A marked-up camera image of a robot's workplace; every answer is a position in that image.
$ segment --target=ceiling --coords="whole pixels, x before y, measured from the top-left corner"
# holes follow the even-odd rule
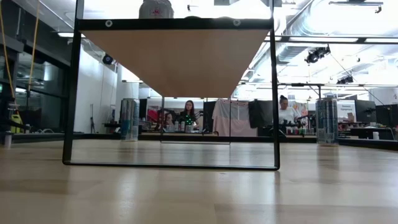
[[[35,14],[36,0],[13,1]],[[374,1],[383,2],[382,11],[378,14],[374,13],[374,8],[371,7],[331,6],[330,0],[283,0],[285,3],[283,7],[275,11],[275,19],[278,21],[276,34],[398,37],[395,12],[398,1],[372,0]],[[72,31],[75,0],[40,0],[40,2],[41,20],[59,32]],[[268,18],[270,16],[269,8],[261,0],[239,0],[229,6],[215,6],[214,0],[170,0],[170,2],[175,17]],[[142,0],[85,0],[84,18],[138,18],[141,4]],[[187,4],[191,5],[191,12],[187,11]],[[302,9],[300,16],[295,17]],[[308,51],[316,47],[319,47],[319,44],[277,44],[279,81],[334,84],[339,78],[350,73],[356,81],[362,83],[398,84],[398,77],[396,78],[398,45],[331,44],[331,55],[308,66],[304,58],[308,55]],[[100,50],[92,45],[85,48],[88,51],[94,49],[95,55],[98,55]],[[253,62],[249,67],[250,72],[245,73],[248,76],[245,81],[257,82],[259,85],[271,81],[269,56],[269,44],[264,44],[255,58],[257,63]],[[380,73],[389,74],[389,78],[374,78],[375,74]],[[256,91],[258,87],[250,85],[250,87],[238,87],[238,90],[242,89],[244,95]]]

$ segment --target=white shirt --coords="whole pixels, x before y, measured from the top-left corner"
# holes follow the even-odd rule
[[[281,110],[279,109],[279,124],[283,124],[284,120],[287,120],[287,123],[289,121],[294,124],[294,118],[298,118],[297,112],[293,108],[286,108],[286,110]]]

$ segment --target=white pillar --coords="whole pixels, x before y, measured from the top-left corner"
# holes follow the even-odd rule
[[[128,69],[118,64],[118,84],[116,86],[116,111],[114,115],[115,121],[119,121],[121,102],[124,98],[139,99],[139,83],[122,82],[122,80],[137,81],[138,77],[135,76]]]

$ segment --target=wooden board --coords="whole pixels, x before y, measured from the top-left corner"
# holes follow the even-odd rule
[[[86,30],[164,97],[230,97],[268,30]]]

